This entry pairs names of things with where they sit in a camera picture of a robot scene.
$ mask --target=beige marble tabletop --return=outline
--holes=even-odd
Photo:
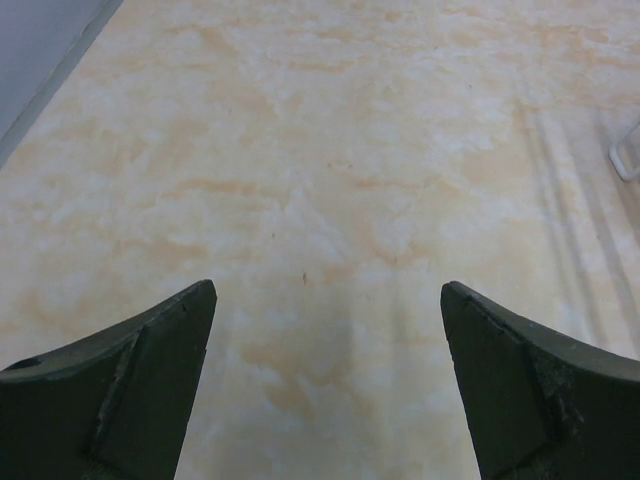
[[[439,291],[640,349],[636,0],[125,0],[0,170],[0,361],[212,278],[177,479],[475,479]]]

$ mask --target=gray wall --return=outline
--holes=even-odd
[[[122,0],[0,0],[0,166]]]

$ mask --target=marble surface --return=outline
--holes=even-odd
[[[474,479],[460,280],[638,358],[635,0],[126,0],[0,170],[0,361],[200,278],[177,479]]]

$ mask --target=marble pattern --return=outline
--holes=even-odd
[[[457,279],[638,358],[635,0],[126,0],[0,170],[0,360],[200,278],[177,479],[478,478]]]

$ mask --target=black object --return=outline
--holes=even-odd
[[[0,479],[173,479],[215,305],[202,281],[0,372]]]
[[[460,283],[441,307],[483,479],[640,479],[640,362]]]

